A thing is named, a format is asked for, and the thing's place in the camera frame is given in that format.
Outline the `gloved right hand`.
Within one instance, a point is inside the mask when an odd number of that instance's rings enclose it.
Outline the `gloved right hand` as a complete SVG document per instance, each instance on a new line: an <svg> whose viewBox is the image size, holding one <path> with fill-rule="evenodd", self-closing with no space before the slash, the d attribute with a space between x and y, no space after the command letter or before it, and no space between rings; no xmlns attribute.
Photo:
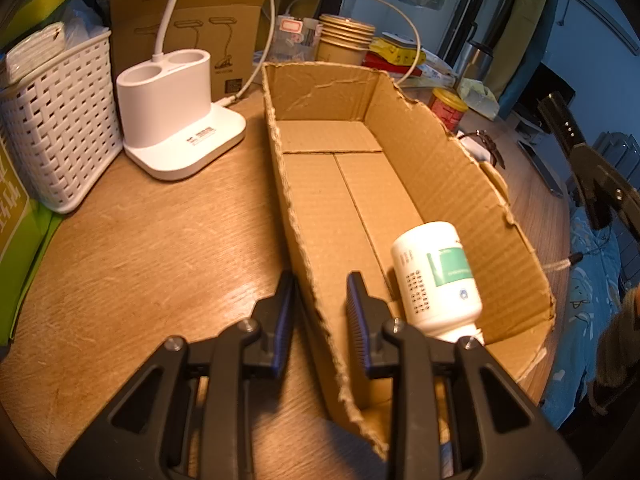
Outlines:
<svg viewBox="0 0 640 480"><path fill-rule="evenodd" d="M639 287L625 296L597 348L596 381L617 388L639 368Z"/></svg>

